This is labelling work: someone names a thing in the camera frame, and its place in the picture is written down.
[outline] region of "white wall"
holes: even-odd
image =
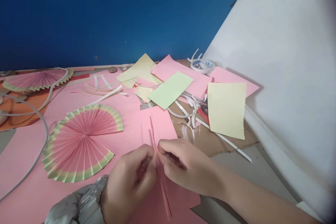
[[[279,138],[268,152],[325,216],[336,186],[336,0],[238,0],[205,55],[263,87],[246,104]]]

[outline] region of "table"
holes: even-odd
[[[98,68],[94,71],[76,72],[75,76],[82,74],[93,74],[106,70]],[[147,109],[148,105],[143,101],[140,109]],[[0,132],[0,154],[9,143],[15,133],[15,129]],[[281,176],[274,164],[271,162],[262,145],[257,143],[254,146],[244,149],[244,152],[253,160],[252,164],[246,165],[246,160],[237,152],[221,153],[211,159],[226,165],[239,175],[253,181],[254,183],[272,191],[278,196],[297,204],[301,202],[299,196],[288,185]],[[209,224],[239,224],[246,223],[232,208],[226,203],[206,196],[201,196],[201,204],[192,209]]]

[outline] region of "light yellow paper sheet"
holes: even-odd
[[[154,61],[147,54],[144,54],[133,66],[117,76],[117,79],[128,88],[133,87],[133,83],[129,80],[135,81],[136,78],[143,78],[146,81],[161,84],[162,82],[150,73],[154,65]]]
[[[209,83],[211,131],[244,140],[245,98],[246,83]]]
[[[144,102],[149,103],[149,95],[151,94],[151,88],[149,87],[137,87],[136,88],[136,95],[143,99]]]

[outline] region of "pleated paper rosette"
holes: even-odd
[[[56,81],[65,74],[63,69],[51,69],[40,72],[25,73],[8,77],[3,82],[3,87],[13,92],[29,93],[41,89],[50,88]],[[56,86],[67,82],[74,75],[74,71],[69,69],[68,75]]]
[[[120,115],[109,106],[94,104],[71,112],[54,128],[44,150],[48,178],[75,183],[96,174],[114,154],[93,136],[123,130]]]

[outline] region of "left hand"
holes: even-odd
[[[113,168],[100,206],[106,224],[124,224],[156,182],[157,155],[142,145],[121,156]]]

